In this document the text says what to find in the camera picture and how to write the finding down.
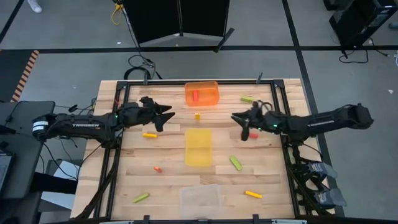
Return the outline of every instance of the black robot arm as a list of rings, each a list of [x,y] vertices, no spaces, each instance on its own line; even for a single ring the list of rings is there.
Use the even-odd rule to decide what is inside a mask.
[[[341,128],[367,129],[373,124],[369,110],[361,104],[301,117],[272,111],[271,104],[255,101],[250,110],[233,113],[232,118],[243,128],[243,141],[248,139],[249,128],[257,128],[274,134],[286,134],[290,142],[299,145],[317,134]]]
[[[33,120],[33,136],[39,141],[56,136],[95,139],[103,147],[115,147],[116,132],[138,124],[155,124],[158,132],[163,131],[165,124],[175,113],[163,112],[171,106],[158,105],[152,98],[143,97],[138,103],[123,104],[113,113],[102,116],[74,114],[46,114]]]

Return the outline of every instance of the wooden table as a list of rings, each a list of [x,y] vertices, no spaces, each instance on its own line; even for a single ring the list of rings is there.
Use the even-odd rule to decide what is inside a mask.
[[[308,115],[300,79],[285,79],[285,89],[290,112]],[[99,87],[95,115],[111,112],[116,81],[102,81]],[[219,85],[220,102],[216,106],[190,108],[185,104],[183,86],[134,86],[129,101],[149,96],[162,105],[172,105],[176,115],[164,126],[157,139],[142,137],[143,133],[155,132],[153,124],[135,126],[123,135],[118,180],[114,198],[112,220],[181,219],[179,190],[182,187],[218,184],[223,196],[223,211],[212,218],[243,219],[259,214],[260,218],[294,218],[287,174],[282,155],[280,137],[257,132],[258,139],[240,140],[241,128],[230,118],[232,112],[246,111],[249,103],[240,101],[244,95],[272,103],[271,88],[267,85]],[[195,112],[201,120],[195,120]],[[185,131],[190,128],[208,128],[213,137],[213,165],[208,168],[186,166]],[[306,144],[317,148],[316,139]],[[85,156],[98,146],[88,141]],[[319,160],[319,155],[305,146],[300,148],[302,157]],[[235,155],[243,165],[238,172],[229,161]],[[81,168],[75,204],[71,217],[77,216],[91,200],[98,188],[104,151],[97,150]],[[163,170],[159,174],[154,170]],[[262,194],[257,199],[244,194],[250,190]],[[132,201],[138,195],[150,193],[139,202]],[[104,215],[108,193],[105,192],[101,215]]]

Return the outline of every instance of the lime green stick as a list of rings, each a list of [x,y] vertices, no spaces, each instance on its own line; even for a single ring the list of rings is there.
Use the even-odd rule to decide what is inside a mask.
[[[238,159],[235,156],[230,156],[229,161],[232,162],[232,164],[235,166],[237,170],[243,169],[242,165],[239,163]]]
[[[255,101],[256,99],[254,99],[253,97],[250,96],[242,96],[241,97],[241,101],[243,102],[248,102],[248,103],[252,103],[253,101]]]
[[[144,200],[144,199],[147,198],[147,197],[149,197],[149,194],[148,194],[148,193],[145,193],[145,194],[139,196],[138,198],[134,199],[133,203],[138,203],[138,202]]]

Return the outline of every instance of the clear plastic container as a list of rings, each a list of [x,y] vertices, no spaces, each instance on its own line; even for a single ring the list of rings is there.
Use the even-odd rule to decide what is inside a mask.
[[[180,189],[180,216],[184,219],[216,218],[223,199],[217,184]]]
[[[185,84],[185,102],[188,106],[211,106],[220,100],[216,81]]]
[[[188,129],[185,132],[185,164],[211,166],[213,162],[210,129]]]

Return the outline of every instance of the gray floor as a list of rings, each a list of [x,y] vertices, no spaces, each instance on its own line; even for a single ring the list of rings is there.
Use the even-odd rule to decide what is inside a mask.
[[[39,0],[44,9],[34,14],[25,2],[12,24],[2,49],[63,49],[132,47],[126,23],[114,26],[109,0]],[[0,27],[16,0],[0,2]],[[321,0],[289,0],[300,45],[336,45],[328,25],[331,12]],[[391,21],[398,20],[398,14]],[[292,45],[280,0],[231,0],[228,26],[236,29],[226,45]],[[385,24],[374,34],[377,45],[398,44],[398,32]],[[214,40],[190,37],[151,43],[148,46],[213,45]],[[164,78],[301,78],[295,52],[221,51],[143,53],[156,62]],[[129,53],[40,54],[24,89],[22,100],[53,100],[58,105],[87,106],[101,80],[120,80],[129,68]],[[347,103],[363,103],[371,110],[374,125],[365,131],[344,129],[326,134],[337,183],[348,203],[347,217],[398,220],[398,170],[396,115],[398,68],[393,58],[369,51],[369,63],[339,63],[339,52],[304,52],[308,75],[319,111]],[[350,60],[364,60],[356,52]],[[131,78],[141,78],[133,73]],[[59,108],[56,112],[65,112]],[[85,141],[64,141],[74,159],[83,157]],[[60,142],[49,141],[56,158],[68,159]],[[47,161],[48,152],[42,152]],[[37,170],[42,170],[39,163]],[[46,220],[53,220],[49,214]]]

